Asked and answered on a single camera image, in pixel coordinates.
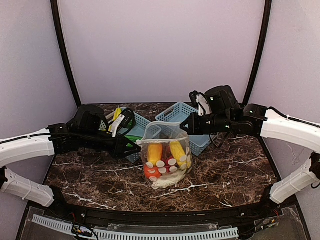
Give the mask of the orange toy fruit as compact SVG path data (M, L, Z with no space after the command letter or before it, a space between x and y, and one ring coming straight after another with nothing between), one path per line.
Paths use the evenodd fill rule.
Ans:
M150 168L145 164L143 170L145 177L152 182L156 182L162 176L157 166Z

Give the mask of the red toy strawberry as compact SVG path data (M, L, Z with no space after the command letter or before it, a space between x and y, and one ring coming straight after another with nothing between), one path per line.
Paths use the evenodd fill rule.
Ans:
M170 156L169 158L166 158L163 161L165 163L164 170L163 170L165 174L174 173L178 170L177 160L173 156Z

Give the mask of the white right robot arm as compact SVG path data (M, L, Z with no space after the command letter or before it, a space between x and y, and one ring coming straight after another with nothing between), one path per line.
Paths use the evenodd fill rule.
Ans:
M190 136L233 133L285 141L312 151L309 159L288 177L267 187L261 203L280 205L292 195L320 180L320 125L285 115L274 107L238 103L228 85L206 93L193 91L189 98L197 113L180 124Z

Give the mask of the white toy radish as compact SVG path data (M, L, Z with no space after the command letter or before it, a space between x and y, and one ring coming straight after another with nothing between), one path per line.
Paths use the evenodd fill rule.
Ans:
M154 190L166 189L168 187L176 185L178 182L184 179L185 176L186 176L186 173L184 171L179 171L173 174L164 175L158 178L155 182L153 182L151 187Z

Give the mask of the clear dotted zip top bag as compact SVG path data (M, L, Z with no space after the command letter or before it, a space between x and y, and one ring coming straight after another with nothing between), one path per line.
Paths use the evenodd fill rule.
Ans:
M152 126L158 126L161 128L160 134L155 137L151 135L151 131L149 129ZM187 168L181 169L178 164L176 165L177 171L176 172L185 172L185 177L193 170L193 158L192 152L190 148L190 138L189 135L180 128L179 122L164 122L164 121L153 121L149 123L145 129L144 136L141 140L137 140L136 143L138 146L141 147L140 157L142 159L143 167L146 164L149 168L158 167L159 172L162 176L172 175L176 172L164 173L165 163L164 160L171 157L171 150L170 150L170 142L180 142L182 145L186 155L187 155ZM163 151L162 151L162 159L153 165L152 163L148 162L148 146L150 143L158 143L162 144ZM146 178L146 180L150 183L151 187L153 182Z

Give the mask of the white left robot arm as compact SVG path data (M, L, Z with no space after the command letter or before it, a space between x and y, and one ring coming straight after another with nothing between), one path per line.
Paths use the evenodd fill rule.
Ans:
M68 123L49 125L39 131L3 139L0 142L0 191L49 208L65 202L58 187L41 185L24 178L7 166L16 162L51 157L91 149L109 153L115 159L139 153L141 148L118 133L118 128L131 131L135 113L127 108L117 119L108 122L105 112L95 105L82 105Z

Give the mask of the yellow toy corn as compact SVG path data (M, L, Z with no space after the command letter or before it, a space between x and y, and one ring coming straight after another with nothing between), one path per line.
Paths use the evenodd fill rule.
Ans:
M170 152L174 159L176 159L178 166L185 170L188 166L187 163L187 155L185 150L183 149L182 145L179 141L172 141L169 144Z

